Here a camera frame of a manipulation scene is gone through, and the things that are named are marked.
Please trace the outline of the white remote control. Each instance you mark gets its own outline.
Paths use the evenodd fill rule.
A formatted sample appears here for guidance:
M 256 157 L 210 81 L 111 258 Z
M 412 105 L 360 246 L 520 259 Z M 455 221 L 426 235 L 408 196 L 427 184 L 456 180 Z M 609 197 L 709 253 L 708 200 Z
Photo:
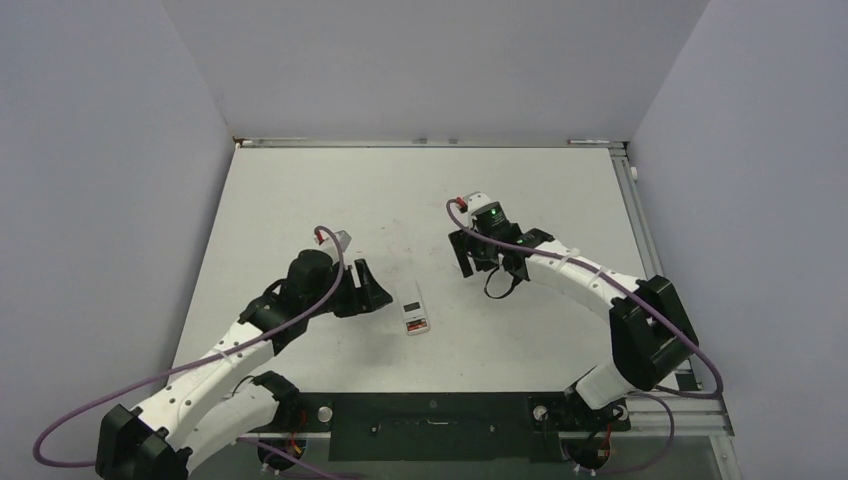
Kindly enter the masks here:
M 419 283 L 413 279 L 402 280 L 396 285 L 396 294 L 406 334 L 409 336 L 415 336 L 427 333 L 430 330 L 431 325 Z M 410 335 L 407 332 L 406 323 L 415 319 L 425 319 L 429 326 L 429 330 Z

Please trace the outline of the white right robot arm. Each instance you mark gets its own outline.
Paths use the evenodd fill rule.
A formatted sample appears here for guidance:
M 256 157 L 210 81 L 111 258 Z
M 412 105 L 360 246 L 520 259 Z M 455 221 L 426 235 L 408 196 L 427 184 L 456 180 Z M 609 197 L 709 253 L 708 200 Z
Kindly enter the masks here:
M 522 230 L 496 201 L 477 206 L 450 199 L 446 211 L 457 227 L 448 238 L 464 277 L 503 272 L 510 278 L 507 295 L 522 283 L 535 283 L 606 321 L 609 360 L 565 391 L 565 414 L 573 425 L 593 426 L 612 403 L 659 388 L 682 363 L 700 355 L 697 336 L 668 279 L 615 273 L 543 230 Z

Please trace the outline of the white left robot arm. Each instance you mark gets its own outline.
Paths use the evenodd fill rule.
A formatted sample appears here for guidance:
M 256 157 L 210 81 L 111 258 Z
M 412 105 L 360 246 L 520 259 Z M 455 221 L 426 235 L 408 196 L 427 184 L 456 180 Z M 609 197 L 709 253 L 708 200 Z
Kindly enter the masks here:
M 321 250 L 304 250 L 286 277 L 251 300 L 202 365 L 185 371 L 133 408 L 102 419 L 95 472 L 103 479 L 186 479 L 241 435 L 289 428 L 298 389 L 273 371 L 257 374 L 306 332 L 315 316 L 348 318 L 393 301 L 367 262 L 343 266 Z

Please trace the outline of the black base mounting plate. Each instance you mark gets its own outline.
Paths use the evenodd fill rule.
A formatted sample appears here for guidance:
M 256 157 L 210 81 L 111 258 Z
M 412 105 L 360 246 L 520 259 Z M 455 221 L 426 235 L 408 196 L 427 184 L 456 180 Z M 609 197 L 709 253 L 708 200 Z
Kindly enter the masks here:
M 599 446 L 607 432 L 630 428 L 624 401 L 581 413 L 559 391 L 301 393 L 258 431 L 325 437 L 332 461 L 559 463 L 574 450 Z

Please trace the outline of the aluminium rail right edge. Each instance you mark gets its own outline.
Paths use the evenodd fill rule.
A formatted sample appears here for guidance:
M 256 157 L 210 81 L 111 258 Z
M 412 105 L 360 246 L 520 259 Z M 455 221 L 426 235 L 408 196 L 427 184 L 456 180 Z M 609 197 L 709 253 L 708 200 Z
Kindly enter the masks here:
M 629 161 L 627 144 L 615 142 L 609 153 L 619 189 L 625 204 L 643 269 L 648 276 L 664 275 L 664 269 L 653 240 L 645 210 L 638 193 L 634 169 Z

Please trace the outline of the aluminium rail edge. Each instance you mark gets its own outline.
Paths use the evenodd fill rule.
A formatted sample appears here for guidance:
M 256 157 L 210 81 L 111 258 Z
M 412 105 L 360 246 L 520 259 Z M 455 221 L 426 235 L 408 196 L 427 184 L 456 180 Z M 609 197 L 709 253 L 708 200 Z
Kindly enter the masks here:
M 627 144 L 615 142 L 609 153 L 619 189 L 625 204 L 643 269 L 648 276 L 664 275 L 664 269 L 653 240 L 645 210 L 638 193 L 634 169 L 629 161 Z
M 626 143 L 606 140 L 432 139 L 326 140 L 307 138 L 234 138 L 240 148 L 602 148 L 625 150 Z

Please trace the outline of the aluminium rail back edge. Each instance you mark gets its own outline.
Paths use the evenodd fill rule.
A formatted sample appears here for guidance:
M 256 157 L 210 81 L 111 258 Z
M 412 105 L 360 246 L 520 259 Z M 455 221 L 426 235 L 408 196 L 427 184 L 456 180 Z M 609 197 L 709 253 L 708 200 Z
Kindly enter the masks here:
M 626 143 L 606 140 L 432 139 L 326 140 L 307 138 L 234 138 L 240 148 L 602 148 L 625 150 Z

